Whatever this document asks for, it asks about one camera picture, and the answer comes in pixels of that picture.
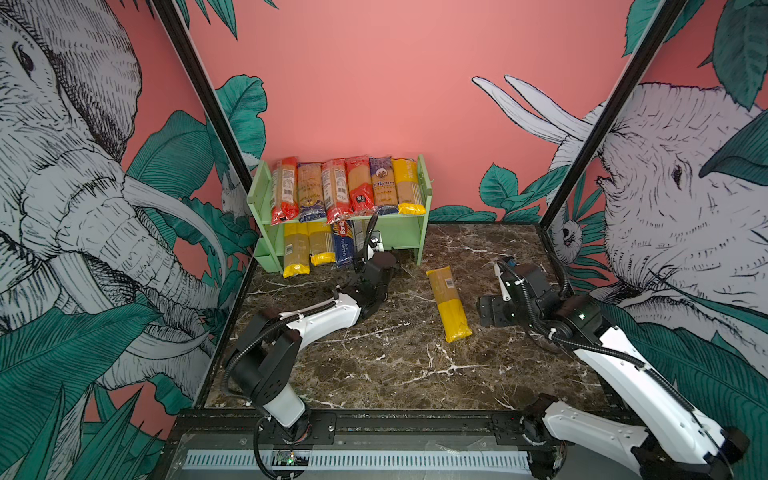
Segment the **red yellow spaghetti pack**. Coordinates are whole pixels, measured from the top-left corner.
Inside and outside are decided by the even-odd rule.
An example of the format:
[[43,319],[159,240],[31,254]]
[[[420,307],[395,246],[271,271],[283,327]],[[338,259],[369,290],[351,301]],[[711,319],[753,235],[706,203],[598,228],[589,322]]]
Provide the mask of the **red yellow spaghetti pack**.
[[372,215],[375,211],[373,185],[368,156],[345,160],[350,205],[355,216]]

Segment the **yellow spaghetti pack barcode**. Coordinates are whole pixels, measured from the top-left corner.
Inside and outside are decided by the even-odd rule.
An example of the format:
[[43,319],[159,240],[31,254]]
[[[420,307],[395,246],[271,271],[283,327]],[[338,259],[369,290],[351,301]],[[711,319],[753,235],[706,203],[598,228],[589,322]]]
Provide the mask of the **yellow spaghetti pack barcode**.
[[310,273],[310,244],[308,226],[289,223],[284,226],[283,277]]

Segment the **yellow spaghetti pack top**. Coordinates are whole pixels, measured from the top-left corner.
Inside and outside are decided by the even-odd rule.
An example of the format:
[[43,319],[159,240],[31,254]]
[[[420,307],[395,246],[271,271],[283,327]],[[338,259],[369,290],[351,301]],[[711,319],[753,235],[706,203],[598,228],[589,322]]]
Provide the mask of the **yellow spaghetti pack top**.
[[421,193],[417,162],[412,159],[397,158],[392,161],[392,164],[399,213],[424,215],[426,207]]

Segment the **blue yellow spaghetti pack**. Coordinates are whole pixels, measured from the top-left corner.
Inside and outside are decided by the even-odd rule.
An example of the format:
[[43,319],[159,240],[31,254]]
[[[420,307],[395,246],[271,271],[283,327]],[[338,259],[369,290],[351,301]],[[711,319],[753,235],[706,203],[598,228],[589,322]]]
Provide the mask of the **blue yellow spaghetti pack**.
[[320,163],[300,163],[297,167],[297,181],[299,222],[307,223],[325,218],[322,165]]

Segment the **yellow spaghetti pack white label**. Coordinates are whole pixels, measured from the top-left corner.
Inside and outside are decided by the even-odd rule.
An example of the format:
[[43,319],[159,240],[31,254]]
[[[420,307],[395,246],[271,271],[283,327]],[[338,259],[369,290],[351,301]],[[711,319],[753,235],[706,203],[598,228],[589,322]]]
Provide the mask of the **yellow spaghetti pack white label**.
[[452,343],[471,336],[473,332],[468,325],[451,269],[448,266],[433,269],[426,275],[437,303],[446,341]]

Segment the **blue Ankara spaghetti pack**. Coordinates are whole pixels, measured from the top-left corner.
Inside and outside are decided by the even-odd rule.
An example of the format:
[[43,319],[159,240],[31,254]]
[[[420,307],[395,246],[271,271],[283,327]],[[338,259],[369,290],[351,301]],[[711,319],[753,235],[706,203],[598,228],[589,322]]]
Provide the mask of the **blue Ankara spaghetti pack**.
[[391,157],[370,158],[374,203],[379,215],[396,214],[398,197]]

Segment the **blue spaghetti pack underneath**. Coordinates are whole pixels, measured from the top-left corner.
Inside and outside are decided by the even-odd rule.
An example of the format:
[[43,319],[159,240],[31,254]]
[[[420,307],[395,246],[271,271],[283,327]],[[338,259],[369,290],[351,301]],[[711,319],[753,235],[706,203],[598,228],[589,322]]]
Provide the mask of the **blue spaghetti pack underneath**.
[[331,225],[331,233],[337,267],[345,267],[353,263],[355,256],[355,239],[352,224],[348,220]]

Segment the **red spaghetti pack white label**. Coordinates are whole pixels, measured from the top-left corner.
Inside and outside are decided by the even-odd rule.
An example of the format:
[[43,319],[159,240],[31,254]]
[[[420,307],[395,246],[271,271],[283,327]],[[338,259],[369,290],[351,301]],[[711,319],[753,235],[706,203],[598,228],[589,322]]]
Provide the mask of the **red spaghetti pack white label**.
[[321,181],[328,224],[350,218],[353,208],[349,198],[344,158],[328,160],[321,165]]

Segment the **blue white label spaghetti pack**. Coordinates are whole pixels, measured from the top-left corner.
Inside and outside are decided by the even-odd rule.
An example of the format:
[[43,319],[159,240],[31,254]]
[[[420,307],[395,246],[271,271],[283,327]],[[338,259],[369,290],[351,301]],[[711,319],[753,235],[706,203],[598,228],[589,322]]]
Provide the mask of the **blue white label spaghetti pack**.
[[365,237],[366,237],[368,220],[367,219],[352,220],[351,224],[352,224],[352,230],[354,233],[355,252],[359,253],[365,246]]

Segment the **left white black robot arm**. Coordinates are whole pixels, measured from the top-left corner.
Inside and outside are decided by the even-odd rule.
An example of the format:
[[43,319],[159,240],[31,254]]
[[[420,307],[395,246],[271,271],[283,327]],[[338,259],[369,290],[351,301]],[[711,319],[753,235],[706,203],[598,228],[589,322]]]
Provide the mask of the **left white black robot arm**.
[[398,269],[392,253],[376,252],[330,299],[295,311],[258,312],[224,364],[220,391],[249,401],[299,437],[296,431],[309,425],[309,410],[289,383],[297,356],[310,344],[376,313]]

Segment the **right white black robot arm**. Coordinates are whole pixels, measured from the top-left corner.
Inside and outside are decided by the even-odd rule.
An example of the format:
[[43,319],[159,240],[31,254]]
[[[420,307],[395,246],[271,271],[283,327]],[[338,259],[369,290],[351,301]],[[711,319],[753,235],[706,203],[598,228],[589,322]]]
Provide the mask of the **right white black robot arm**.
[[495,262],[497,295],[477,301],[483,324],[519,326],[590,366],[639,419],[639,424],[581,411],[541,394],[523,409],[512,428],[526,442],[536,479],[553,479],[567,447],[579,445],[611,459],[643,479],[732,479],[732,467],[750,441],[723,427],[680,394],[631,343],[620,326],[589,295],[567,282],[555,286],[533,264],[510,256]]

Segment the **yellow Pastatime spaghetti pack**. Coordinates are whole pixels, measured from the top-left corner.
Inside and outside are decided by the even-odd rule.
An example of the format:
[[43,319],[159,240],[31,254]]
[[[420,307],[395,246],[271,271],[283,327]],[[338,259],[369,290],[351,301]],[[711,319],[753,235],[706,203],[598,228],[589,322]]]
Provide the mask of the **yellow Pastatime spaghetti pack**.
[[308,224],[310,242],[310,261],[313,266],[334,263],[336,261],[331,226],[323,222]]

